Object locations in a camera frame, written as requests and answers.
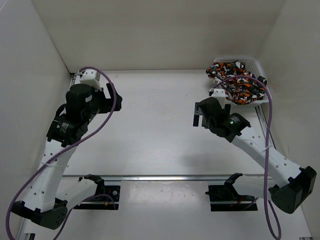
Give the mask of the orange camouflage shorts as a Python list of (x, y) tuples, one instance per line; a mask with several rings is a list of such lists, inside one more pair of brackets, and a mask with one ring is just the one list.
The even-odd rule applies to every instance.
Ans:
[(267, 80), (247, 70), (244, 62), (215, 61), (205, 72), (208, 78), (217, 81), (217, 85), (225, 91), (225, 98), (238, 106), (262, 101), (267, 97)]

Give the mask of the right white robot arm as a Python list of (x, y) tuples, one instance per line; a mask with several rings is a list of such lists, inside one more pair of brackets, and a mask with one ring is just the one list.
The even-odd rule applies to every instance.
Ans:
[(283, 212), (294, 213), (313, 192), (317, 172), (311, 166), (299, 166), (266, 145), (250, 122), (239, 113), (231, 113), (230, 108), (229, 104), (221, 107), (214, 97), (196, 102), (193, 126), (202, 126), (244, 151), (267, 171), (271, 179), (234, 173), (224, 182), (226, 197), (230, 200), (241, 195), (266, 198)]

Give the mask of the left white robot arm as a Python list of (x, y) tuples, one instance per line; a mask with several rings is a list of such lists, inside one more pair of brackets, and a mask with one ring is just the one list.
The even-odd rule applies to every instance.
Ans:
[(25, 197), (13, 203), (11, 213), (47, 229), (58, 229), (68, 212), (82, 201), (100, 200), (105, 184), (98, 175), (80, 177), (75, 185), (59, 193), (58, 187), (68, 162), (79, 143), (88, 138), (88, 126), (98, 114), (111, 115), (122, 108), (122, 97), (111, 83), (103, 88), (85, 83), (74, 84), (65, 96), (65, 103), (56, 111), (46, 134), (45, 151), (35, 177), (27, 185)]

